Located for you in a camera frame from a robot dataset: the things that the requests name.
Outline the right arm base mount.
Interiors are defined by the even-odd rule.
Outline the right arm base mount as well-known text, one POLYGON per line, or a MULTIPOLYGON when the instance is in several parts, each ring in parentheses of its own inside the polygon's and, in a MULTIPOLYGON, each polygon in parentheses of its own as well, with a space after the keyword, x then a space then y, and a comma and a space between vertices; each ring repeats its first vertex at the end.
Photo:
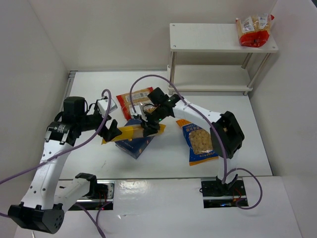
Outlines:
POLYGON ((199 192, 203 196, 204 208, 237 207, 236 202, 241 207, 249 206, 242 179, 237 179, 229 189, 222 189, 221 186, 221 182, 216 179, 201 180, 199 192))

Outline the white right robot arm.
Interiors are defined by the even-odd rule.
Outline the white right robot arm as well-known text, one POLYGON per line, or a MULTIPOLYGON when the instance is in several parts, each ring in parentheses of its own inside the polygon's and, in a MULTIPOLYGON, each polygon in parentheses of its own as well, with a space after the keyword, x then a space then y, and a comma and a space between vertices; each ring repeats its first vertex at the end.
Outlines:
POLYGON ((166 117, 184 119, 204 129, 211 135, 213 151, 219 156, 217 178, 224 185, 233 183, 237 175, 233 172, 237 167, 235 153, 242 147, 244 133, 232 112, 217 113, 199 107, 179 94, 169 96, 160 88, 154 89, 149 95, 154 111, 146 113, 139 105, 134 105, 132 96, 129 96, 131 116, 139 117, 144 126, 151 130, 158 129, 158 124, 166 117))

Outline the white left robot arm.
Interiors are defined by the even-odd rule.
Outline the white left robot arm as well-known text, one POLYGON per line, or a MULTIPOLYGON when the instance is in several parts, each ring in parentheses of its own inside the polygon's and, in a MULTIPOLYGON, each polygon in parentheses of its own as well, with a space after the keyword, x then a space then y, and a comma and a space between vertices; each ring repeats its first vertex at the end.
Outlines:
POLYGON ((105 186, 98 184, 95 175, 87 173, 79 173, 59 195, 55 192, 70 152, 80 148, 75 142, 82 132, 94 131, 94 135, 105 140, 121 134, 116 120, 106 127, 106 121, 111 119, 109 114, 116 109, 116 103, 107 96, 90 105, 83 97, 64 100, 63 110, 47 127, 42 158, 27 193, 20 204, 11 205, 8 210, 8 216, 18 226, 55 234, 65 213, 78 199, 104 195, 105 186))

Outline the yellow spaghetti bag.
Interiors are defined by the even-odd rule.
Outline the yellow spaghetti bag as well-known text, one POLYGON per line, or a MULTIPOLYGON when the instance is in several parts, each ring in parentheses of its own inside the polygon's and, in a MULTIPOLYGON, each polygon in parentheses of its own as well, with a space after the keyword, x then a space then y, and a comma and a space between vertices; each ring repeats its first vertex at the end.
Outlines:
MULTIPOLYGON (((165 124, 159 124, 158 132, 150 134, 148 136, 151 137, 151 136, 161 135, 161 134, 163 134, 165 128, 166 128, 165 124)), ((136 139, 136 138, 144 138, 144 136, 143 136, 144 128, 142 128, 140 124, 119 127, 119 130, 122 132, 122 134, 119 136, 116 136, 114 139, 112 139, 111 141, 108 141, 108 142, 117 142, 120 140, 132 140, 132 139, 136 139)), ((101 145, 107 144, 108 142, 106 142, 104 139, 102 139, 101 145)))

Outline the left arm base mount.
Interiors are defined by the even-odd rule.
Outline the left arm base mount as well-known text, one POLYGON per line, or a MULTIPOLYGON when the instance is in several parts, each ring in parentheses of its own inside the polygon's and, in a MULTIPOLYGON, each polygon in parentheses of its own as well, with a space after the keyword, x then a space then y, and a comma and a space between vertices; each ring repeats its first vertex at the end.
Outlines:
POLYGON ((83 196, 76 203, 88 211, 98 211, 100 208, 102 210, 113 210, 115 181, 98 180, 98 184, 101 185, 101 190, 92 198, 83 196))

